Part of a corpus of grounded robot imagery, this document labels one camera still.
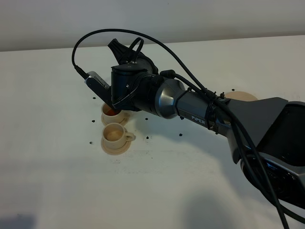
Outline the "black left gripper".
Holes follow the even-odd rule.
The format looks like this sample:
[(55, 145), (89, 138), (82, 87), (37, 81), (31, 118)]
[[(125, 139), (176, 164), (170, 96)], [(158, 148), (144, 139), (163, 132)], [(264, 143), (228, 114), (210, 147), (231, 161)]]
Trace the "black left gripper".
[(117, 110), (156, 112), (156, 94), (164, 82), (158, 68), (143, 53), (132, 61), (133, 49), (117, 39), (113, 39), (108, 47), (119, 64), (112, 67), (112, 106)]

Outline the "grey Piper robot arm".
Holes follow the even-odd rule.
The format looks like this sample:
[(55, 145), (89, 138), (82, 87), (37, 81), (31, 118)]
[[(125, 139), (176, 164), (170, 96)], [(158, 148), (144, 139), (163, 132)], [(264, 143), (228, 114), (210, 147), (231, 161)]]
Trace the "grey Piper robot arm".
[(246, 102), (184, 87), (172, 70), (159, 72), (140, 50), (109, 43), (111, 106), (162, 118), (188, 119), (228, 139), (232, 158), (257, 189), (305, 206), (305, 104), (275, 97)]

